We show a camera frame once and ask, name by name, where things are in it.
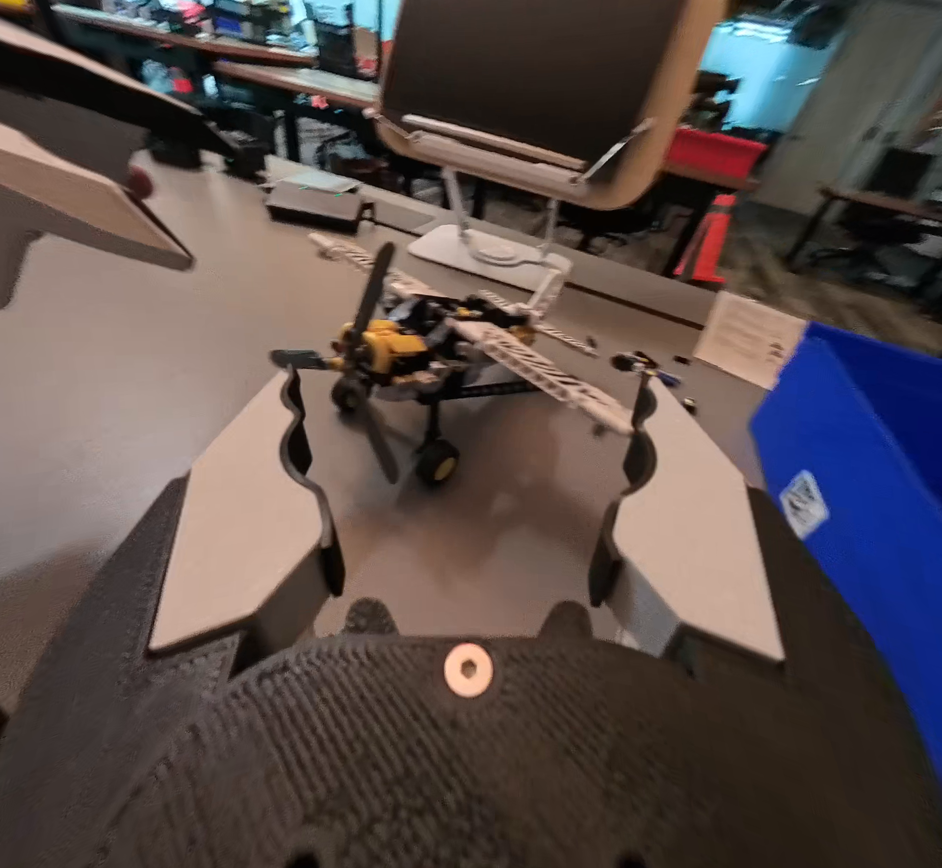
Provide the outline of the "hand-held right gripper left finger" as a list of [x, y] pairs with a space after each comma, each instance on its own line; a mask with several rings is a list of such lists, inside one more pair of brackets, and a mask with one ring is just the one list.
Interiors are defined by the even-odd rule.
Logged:
[[295, 369], [278, 371], [192, 464], [149, 638], [155, 655], [241, 635], [292, 646], [347, 570], [313, 457]]

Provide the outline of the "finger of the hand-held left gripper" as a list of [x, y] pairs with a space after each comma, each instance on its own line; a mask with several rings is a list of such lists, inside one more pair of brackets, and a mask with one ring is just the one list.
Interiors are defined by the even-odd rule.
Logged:
[[188, 271], [194, 260], [162, 223], [100, 173], [2, 126], [1, 227], [23, 226], [118, 256]]
[[149, 135], [237, 157], [237, 145], [191, 105], [5, 20], [1, 86], [3, 125], [119, 184]]

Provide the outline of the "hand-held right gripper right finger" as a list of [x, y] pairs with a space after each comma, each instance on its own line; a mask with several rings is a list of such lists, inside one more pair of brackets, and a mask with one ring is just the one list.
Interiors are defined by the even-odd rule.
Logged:
[[749, 486], [657, 378], [642, 380], [623, 470], [589, 569], [615, 642], [657, 658], [689, 638], [767, 663], [785, 651]]

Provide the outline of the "yellow white lego airplane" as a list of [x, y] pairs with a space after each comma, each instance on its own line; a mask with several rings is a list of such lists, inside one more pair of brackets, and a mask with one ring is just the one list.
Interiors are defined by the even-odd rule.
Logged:
[[413, 401], [428, 409], [417, 449], [416, 476], [428, 486], [444, 485], [460, 462], [458, 448], [442, 435], [440, 407], [447, 401], [541, 391], [586, 414], [595, 430], [629, 437], [632, 411], [614, 397], [556, 366], [532, 344], [544, 335], [588, 357], [593, 339], [581, 342], [545, 321], [564, 286], [564, 273], [548, 276], [526, 302], [510, 302], [481, 290], [463, 298], [442, 294], [392, 265], [395, 246], [369, 253], [359, 244], [319, 231], [309, 233], [318, 254], [366, 273], [357, 312], [332, 341], [333, 353], [275, 349], [277, 367], [333, 372], [331, 398], [337, 410], [359, 420], [384, 476], [399, 478], [383, 421], [371, 404]]

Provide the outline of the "cluster of small lego pieces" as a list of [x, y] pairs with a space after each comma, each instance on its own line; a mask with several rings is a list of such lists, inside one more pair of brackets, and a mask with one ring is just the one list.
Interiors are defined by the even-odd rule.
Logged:
[[608, 362], [618, 372], [656, 379], [668, 389], [676, 390], [683, 383], [677, 375], [665, 371], [653, 357], [641, 351], [617, 352]]

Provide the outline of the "blue plastic bin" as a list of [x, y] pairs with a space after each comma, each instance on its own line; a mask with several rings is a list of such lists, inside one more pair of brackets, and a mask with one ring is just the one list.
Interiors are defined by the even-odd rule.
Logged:
[[941, 766], [941, 361], [810, 323], [750, 429], [767, 489]]

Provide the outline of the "printed paper sheet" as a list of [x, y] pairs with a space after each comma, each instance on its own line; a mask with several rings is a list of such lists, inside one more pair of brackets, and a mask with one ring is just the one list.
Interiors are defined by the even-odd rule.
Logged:
[[804, 340], [808, 326], [807, 320], [723, 291], [713, 300], [692, 356], [771, 391]]

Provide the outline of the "black flat power box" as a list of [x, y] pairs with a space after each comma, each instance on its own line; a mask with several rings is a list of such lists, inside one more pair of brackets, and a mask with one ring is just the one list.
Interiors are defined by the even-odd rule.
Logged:
[[342, 234], [356, 234], [364, 219], [373, 219], [374, 203], [358, 193], [322, 191], [280, 182], [264, 201], [269, 217], [277, 222], [307, 226]]

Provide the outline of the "grey flat device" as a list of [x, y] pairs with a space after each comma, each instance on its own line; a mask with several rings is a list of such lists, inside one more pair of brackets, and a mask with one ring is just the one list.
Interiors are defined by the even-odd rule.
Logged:
[[277, 179], [272, 183], [272, 189], [281, 185], [290, 185], [299, 190], [314, 191], [332, 196], [356, 195], [361, 189], [361, 184], [355, 179], [311, 168], [298, 170], [284, 178]]

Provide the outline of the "orange traffic cone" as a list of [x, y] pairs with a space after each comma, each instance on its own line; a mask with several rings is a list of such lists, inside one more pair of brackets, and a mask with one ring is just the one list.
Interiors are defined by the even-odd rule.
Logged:
[[673, 279], [713, 292], [724, 289], [726, 280], [719, 272], [720, 260], [735, 204], [736, 194], [714, 198], [674, 268]]

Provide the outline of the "black slim device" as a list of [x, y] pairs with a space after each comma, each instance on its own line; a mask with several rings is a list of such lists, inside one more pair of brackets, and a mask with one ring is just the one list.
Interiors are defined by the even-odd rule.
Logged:
[[423, 236], [445, 222], [438, 211], [438, 208], [418, 210], [381, 200], [366, 202], [366, 219], [413, 237]]

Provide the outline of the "wooden office desk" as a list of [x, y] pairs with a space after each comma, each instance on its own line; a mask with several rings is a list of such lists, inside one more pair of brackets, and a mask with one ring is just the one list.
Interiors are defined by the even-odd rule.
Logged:
[[[940, 209], [879, 192], [820, 184], [818, 205], [806, 226], [784, 256], [791, 272], [807, 266], [842, 261], [851, 266], [882, 266], [882, 250], [921, 243], [925, 235], [939, 238]], [[851, 239], [850, 246], [823, 247], [818, 234], [828, 215], [840, 208], [837, 226]]]

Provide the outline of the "red storage bin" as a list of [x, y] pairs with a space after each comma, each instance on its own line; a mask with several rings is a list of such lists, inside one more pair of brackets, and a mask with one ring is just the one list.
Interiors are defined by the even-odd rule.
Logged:
[[767, 148], [763, 142], [722, 132], [678, 128], [666, 163], [710, 176], [746, 179]]

